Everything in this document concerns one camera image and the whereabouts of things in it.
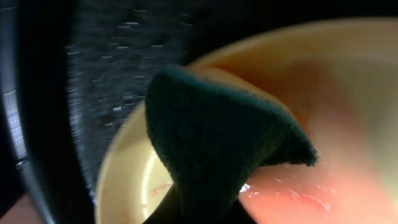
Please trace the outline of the green yellow sponge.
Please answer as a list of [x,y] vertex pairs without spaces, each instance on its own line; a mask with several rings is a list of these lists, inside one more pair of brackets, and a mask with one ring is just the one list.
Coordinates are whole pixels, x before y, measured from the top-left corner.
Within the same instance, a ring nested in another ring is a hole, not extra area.
[[318,159],[293,114],[265,93],[170,67],[153,77],[144,103],[184,223],[222,222],[259,167]]

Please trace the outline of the yellow plate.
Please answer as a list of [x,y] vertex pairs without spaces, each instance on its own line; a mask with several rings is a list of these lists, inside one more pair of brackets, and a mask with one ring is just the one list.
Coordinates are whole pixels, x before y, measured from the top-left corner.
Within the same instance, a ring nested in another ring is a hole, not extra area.
[[[257,168],[220,223],[397,222],[395,17],[283,28],[178,68],[272,96],[318,155],[313,166]],[[148,137],[144,101],[106,153],[97,198],[97,223],[184,223]]]

